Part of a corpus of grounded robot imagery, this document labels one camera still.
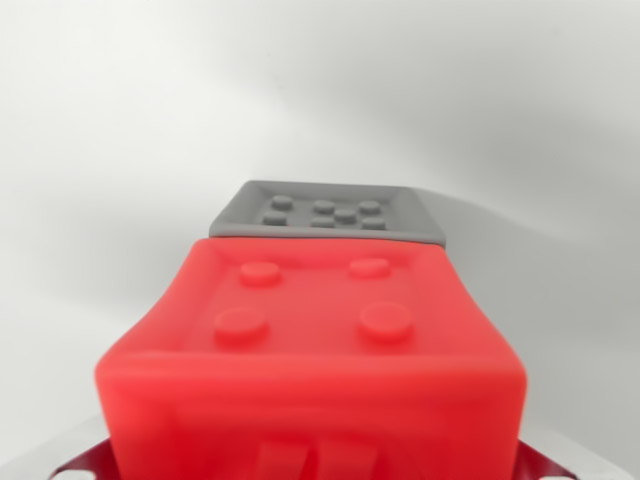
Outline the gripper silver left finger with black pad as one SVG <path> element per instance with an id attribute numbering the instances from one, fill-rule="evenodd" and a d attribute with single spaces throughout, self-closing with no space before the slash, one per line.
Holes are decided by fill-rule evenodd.
<path id="1" fill-rule="evenodd" d="M 115 459 L 105 432 L 69 432 L 46 447 L 48 479 L 114 479 Z"/>

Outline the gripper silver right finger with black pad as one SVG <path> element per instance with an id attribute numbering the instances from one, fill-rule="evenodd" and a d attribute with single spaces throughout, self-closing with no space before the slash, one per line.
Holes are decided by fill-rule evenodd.
<path id="1" fill-rule="evenodd" d="M 587 449 L 550 430 L 519 435 L 515 479 L 602 479 L 603 468 Z"/>

